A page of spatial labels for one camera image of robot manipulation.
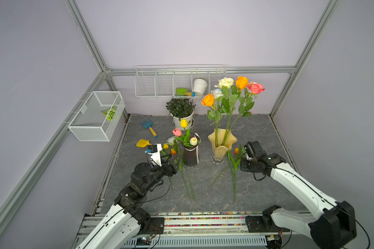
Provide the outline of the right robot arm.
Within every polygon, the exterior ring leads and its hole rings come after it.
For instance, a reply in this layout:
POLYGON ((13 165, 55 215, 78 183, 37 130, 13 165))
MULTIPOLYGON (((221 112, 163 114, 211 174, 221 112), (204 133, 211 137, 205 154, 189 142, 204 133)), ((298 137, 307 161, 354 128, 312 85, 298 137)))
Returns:
POLYGON ((355 210, 348 202, 338 202, 300 176, 280 155, 267 154, 258 141, 244 145, 240 161, 243 172, 261 173, 282 184, 308 213, 289 211, 273 205, 261 216, 248 216, 249 232, 295 231, 312 239, 321 249, 340 249, 357 236, 355 210))

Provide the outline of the cream rose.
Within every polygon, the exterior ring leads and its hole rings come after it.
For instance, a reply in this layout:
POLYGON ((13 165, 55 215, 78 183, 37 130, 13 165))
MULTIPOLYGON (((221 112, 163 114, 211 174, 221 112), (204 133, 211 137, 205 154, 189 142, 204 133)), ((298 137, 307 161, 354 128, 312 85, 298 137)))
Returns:
POLYGON ((232 78, 223 78, 219 80, 218 85, 215 86, 216 88, 222 89, 224 96, 217 99, 219 102, 220 113, 221 115, 225 114, 229 117, 227 126, 226 126, 226 134, 231 131, 231 116, 234 111, 234 107, 232 107, 230 102, 231 92, 230 88, 234 86, 234 80, 232 78))

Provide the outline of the pink tulip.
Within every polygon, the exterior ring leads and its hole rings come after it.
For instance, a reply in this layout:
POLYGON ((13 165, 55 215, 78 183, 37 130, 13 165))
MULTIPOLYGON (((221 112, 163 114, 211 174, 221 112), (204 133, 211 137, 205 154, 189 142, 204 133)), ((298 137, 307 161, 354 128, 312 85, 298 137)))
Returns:
POLYGON ((172 132, 175 139, 181 142, 185 147, 192 147, 192 144, 190 143, 190 129, 184 129, 182 131, 176 128, 172 132))

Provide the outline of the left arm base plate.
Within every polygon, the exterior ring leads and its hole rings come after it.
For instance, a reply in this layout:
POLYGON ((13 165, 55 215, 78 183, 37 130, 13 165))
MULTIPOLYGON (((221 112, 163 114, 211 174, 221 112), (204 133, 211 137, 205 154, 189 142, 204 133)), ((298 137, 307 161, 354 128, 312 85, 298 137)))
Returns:
POLYGON ((145 220, 140 227, 140 234, 163 234, 165 219, 163 217, 150 217, 145 220))

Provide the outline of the pink rose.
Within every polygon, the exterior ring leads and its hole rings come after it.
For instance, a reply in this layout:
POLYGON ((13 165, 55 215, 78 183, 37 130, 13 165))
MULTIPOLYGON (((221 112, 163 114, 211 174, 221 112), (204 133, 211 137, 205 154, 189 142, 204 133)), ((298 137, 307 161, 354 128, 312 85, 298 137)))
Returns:
POLYGON ((245 77, 239 77, 231 88, 230 102, 234 111, 231 116, 231 129, 240 117, 249 117, 252 115, 251 109, 257 95, 265 91, 263 85, 255 82, 248 82, 245 77))
POLYGON ((212 187, 214 187, 219 180, 219 178, 223 175, 223 173, 229 169, 231 173, 231 179, 232 179, 232 187, 233 187, 233 201, 235 202, 237 200, 237 191, 236 191, 236 175, 238 172, 239 165, 241 163, 241 160, 246 155, 246 149, 244 146, 237 147, 234 152, 228 151, 226 153, 226 159, 227 159, 227 165, 223 168, 223 170, 218 174, 218 176, 215 178, 213 183, 211 184, 212 187))

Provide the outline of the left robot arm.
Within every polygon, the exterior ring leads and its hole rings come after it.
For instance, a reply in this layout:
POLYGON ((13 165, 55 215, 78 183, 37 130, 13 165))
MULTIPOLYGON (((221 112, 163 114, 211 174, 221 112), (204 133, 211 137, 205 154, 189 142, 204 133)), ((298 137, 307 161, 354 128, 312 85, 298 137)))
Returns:
POLYGON ((78 246, 79 249, 119 249, 138 235, 163 233, 163 218, 151 218, 141 206, 146 195, 163 184, 163 177, 177 174, 174 162, 161 159, 160 165, 142 162, 136 165, 131 181, 118 194, 107 214, 78 246))

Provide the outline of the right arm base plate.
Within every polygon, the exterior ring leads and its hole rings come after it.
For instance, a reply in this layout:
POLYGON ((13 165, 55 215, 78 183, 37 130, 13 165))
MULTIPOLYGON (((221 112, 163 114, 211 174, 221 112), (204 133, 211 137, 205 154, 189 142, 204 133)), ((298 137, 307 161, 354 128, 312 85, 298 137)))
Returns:
POLYGON ((245 217, 245 222, 249 233, 283 232, 283 229, 276 226, 270 216, 247 216, 245 217))

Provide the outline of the white rose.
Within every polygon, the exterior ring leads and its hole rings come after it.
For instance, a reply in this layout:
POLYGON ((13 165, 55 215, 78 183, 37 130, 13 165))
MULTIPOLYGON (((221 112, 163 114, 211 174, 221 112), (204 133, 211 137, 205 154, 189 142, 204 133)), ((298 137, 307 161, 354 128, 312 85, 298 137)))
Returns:
POLYGON ((215 90, 211 91, 212 96, 214 97, 215 100, 218 98, 224 96, 222 89, 216 88, 215 90))

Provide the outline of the orange rose tall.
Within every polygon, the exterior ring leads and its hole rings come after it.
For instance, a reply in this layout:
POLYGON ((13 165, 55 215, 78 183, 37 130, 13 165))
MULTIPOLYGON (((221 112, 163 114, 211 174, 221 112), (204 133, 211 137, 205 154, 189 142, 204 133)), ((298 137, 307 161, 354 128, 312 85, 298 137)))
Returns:
POLYGON ((222 86, 223 100, 222 109, 228 116, 226 132, 221 145, 225 145, 231 129, 240 117, 248 117, 251 115, 252 98, 248 91, 248 79, 239 76, 236 81, 226 78, 225 84, 222 86))

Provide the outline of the cream tulip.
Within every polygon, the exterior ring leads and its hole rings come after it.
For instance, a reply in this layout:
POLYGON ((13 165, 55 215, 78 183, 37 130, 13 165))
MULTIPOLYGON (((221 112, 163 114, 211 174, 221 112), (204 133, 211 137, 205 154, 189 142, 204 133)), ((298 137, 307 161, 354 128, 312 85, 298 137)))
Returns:
POLYGON ((198 139, 197 137, 193 137, 190 139, 189 142, 184 142, 184 147, 186 148, 194 148, 196 147, 199 143, 200 143, 200 139, 198 139))

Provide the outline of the orange rose short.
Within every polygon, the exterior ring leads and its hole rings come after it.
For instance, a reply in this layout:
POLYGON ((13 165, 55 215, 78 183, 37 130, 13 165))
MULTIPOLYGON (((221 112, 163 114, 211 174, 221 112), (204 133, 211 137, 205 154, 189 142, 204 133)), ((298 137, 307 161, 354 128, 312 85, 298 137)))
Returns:
POLYGON ((201 103, 203 106, 210 108, 208 111, 207 116, 208 119, 215 123, 215 147, 218 147, 218 129, 219 129, 219 122, 222 118, 220 113, 219 102, 215 100, 213 94, 206 95, 202 100, 201 103))

